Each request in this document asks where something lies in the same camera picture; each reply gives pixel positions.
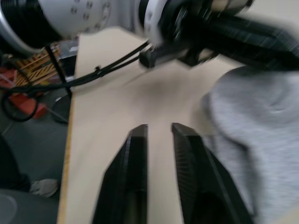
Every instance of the white sneaker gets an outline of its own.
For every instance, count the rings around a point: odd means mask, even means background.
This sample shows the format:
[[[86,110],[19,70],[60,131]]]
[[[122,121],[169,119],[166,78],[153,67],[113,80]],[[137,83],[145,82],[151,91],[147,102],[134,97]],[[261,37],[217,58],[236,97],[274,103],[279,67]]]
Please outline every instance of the white sneaker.
[[[58,190],[58,181],[45,179],[31,183],[30,193],[42,197],[51,197]]]

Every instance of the black cable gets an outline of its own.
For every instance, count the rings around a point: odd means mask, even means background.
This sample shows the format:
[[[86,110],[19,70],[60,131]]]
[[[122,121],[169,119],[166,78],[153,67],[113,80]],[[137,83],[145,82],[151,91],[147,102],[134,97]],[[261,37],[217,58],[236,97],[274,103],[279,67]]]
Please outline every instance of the black cable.
[[[60,83],[60,84],[49,84],[46,86],[42,86],[42,85],[35,85],[32,86],[31,88],[28,88],[28,86],[19,86],[19,87],[14,87],[14,88],[6,88],[6,87],[1,87],[0,86],[0,90],[3,91],[11,91],[14,93],[28,93],[28,92],[45,92],[45,91],[51,91],[51,90],[57,90],[57,89],[62,89],[62,88],[68,88],[68,87],[75,87],[75,86],[79,86],[82,84],[86,84],[87,80],[95,80],[97,78],[101,78],[104,75],[110,73],[111,69],[113,67],[115,67],[116,65],[128,60],[130,57],[132,57],[133,55],[137,54],[138,52],[140,52],[141,50],[143,50],[146,46],[148,46],[148,43],[144,43],[143,45],[141,45],[140,47],[136,48],[135,50],[133,50],[132,52],[130,52],[129,54],[125,55],[124,57],[122,57],[121,59],[117,60],[116,62],[100,69],[97,70],[91,74],[85,75],[81,78],[77,78],[73,81],[67,82],[67,83]]]
[[[18,117],[14,117],[13,115],[11,115],[11,113],[8,111],[7,109],[7,102],[9,101],[9,97],[12,95],[11,92],[5,92],[2,99],[1,99],[1,107],[2,107],[2,110],[4,112],[4,114],[11,120],[13,121],[16,121],[16,122],[25,122],[25,121],[28,121],[30,119],[32,119],[34,117],[34,115],[36,114],[37,112],[37,109],[38,109],[38,105],[39,105],[39,100],[38,98],[35,98],[36,100],[36,105],[35,105],[35,108],[33,110],[33,112],[25,117],[25,118],[18,118]]]
[[[32,82],[29,80],[29,78],[27,77],[27,75],[18,68],[18,66],[16,66],[13,62],[10,62],[11,65],[17,69],[19,71],[19,73],[26,79],[26,81],[28,82],[27,86],[20,86],[20,87],[13,87],[13,88],[6,88],[6,87],[2,87],[0,86],[0,90],[5,91],[4,96],[2,97],[1,100],[1,107],[2,110],[4,112],[4,114],[10,118],[13,121],[17,121],[17,122],[25,122],[28,121],[30,119],[32,119],[35,115],[35,113],[37,112],[38,109],[38,99],[36,97],[33,97],[36,100],[36,106],[34,111],[26,118],[24,119],[20,119],[20,118],[16,118],[14,116],[12,116],[9,111],[7,110],[7,101],[9,101],[9,97],[13,94],[13,93],[26,93],[29,94],[30,96],[36,96],[36,94],[38,92],[45,92],[45,91],[51,91],[51,90],[57,90],[57,89],[61,89],[61,88],[71,88],[74,86],[79,86],[79,85],[83,85],[86,83],[89,83],[91,81],[94,81],[98,78],[102,78],[105,75],[116,71],[118,69],[121,69],[129,64],[131,64],[132,62],[135,62],[139,59],[139,56],[134,57],[133,59],[124,62],[126,60],[128,60],[129,58],[131,58],[133,55],[137,54],[138,52],[140,52],[141,50],[143,50],[145,47],[148,46],[148,43],[145,42],[144,44],[142,44],[140,47],[136,48],[135,50],[131,51],[129,54],[125,55],[124,57],[122,57],[121,59],[115,61],[114,63],[99,69],[97,67],[97,70],[93,73],[90,73],[88,75],[85,75],[81,78],[75,79],[73,81],[70,81],[68,83],[61,83],[61,84],[50,84],[47,86],[42,86],[42,85],[37,85],[37,86],[33,86]]]
[[[28,83],[28,87],[32,87],[33,84],[31,82],[31,80],[28,78],[28,76],[25,74],[25,72],[23,72],[22,69],[19,68],[19,66],[17,66],[12,60],[8,59],[7,60],[8,63],[13,67],[15,68],[19,73],[20,75],[27,81]],[[37,109],[38,109],[38,106],[39,106],[39,103],[37,101],[37,99],[35,98],[36,100],[36,105],[35,105],[35,108],[33,110],[33,112],[28,115],[27,117],[25,118],[18,118],[18,117],[14,117],[13,115],[11,115],[7,109],[7,102],[10,101],[9,97],[12,95],[12,92],[10,91],[7,91],[4,93],[3,97],[2,97],[2,100],[1,100],[1,107],[2,107],[2,110],[4,112],[4,114],[11,120],[13,121],[16,121],[16,122],[25,122],[25,121],[28,121],[30,119],[32,119],[35,115],[35,113],[37,112]]]

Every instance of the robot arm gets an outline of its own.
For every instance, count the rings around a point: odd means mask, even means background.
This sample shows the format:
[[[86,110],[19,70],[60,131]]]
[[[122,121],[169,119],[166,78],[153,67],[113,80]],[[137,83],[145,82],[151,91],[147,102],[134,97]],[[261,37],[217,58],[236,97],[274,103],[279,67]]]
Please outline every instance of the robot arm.
[[[164,43],[163,15],[171,19],[182,7],[236,12],[250,0],[1,0],[0,41],[4,53],[29,56],[45,45],[119,26],[145,36],[154,47]],[[173,26],[176,20],[169,21]]]
[[[0,0],[0,50],[30,56],[45,45],[119,26],[148,38],[147,68],[189,66],[223,54],[268,70],[298,70],[298,41],[283,29],[237,17],[253,0]]]

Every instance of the gray cloth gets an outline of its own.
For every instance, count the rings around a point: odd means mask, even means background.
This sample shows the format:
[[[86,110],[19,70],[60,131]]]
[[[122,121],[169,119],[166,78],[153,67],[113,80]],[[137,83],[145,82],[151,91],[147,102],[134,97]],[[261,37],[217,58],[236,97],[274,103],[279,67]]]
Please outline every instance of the gray cloth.
[[[299,204],[299,73],[241,67],[202,101],[214,125],[205,142],[231,173],[257,224]]]

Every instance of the beige table surface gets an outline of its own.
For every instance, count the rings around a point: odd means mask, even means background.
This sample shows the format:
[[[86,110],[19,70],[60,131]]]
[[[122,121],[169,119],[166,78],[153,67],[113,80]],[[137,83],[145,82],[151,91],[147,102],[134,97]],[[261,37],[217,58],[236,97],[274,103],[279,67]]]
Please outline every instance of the beige table surface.
[[[262,11],[267,1],[256,1],[256,11]],[[286,17],[290,10],[295,18],[292,7],[298,9],[299,4],[288,1],[291,7],[277,18]],[[268,14],[277,15],[278,1],[271,3]],[[143,41],[119,29],[81,36],[77,77],[92,72],[95,66],[112,63]],[[77,88],[72,101],[58,222],[90,223],[105,170],[128,132],[140,124],[149,124],[148,224],[182,224],[171,123],[182,123],[199,133],[209,132],[200,111],[200,99],[235,66],[236,63],[219,57],[191,70],[171,62],[146,71],[136,62]],[[293,221],[299,220],[297,211],[293,216]],[[292,223],[287,219],[283,223]]]

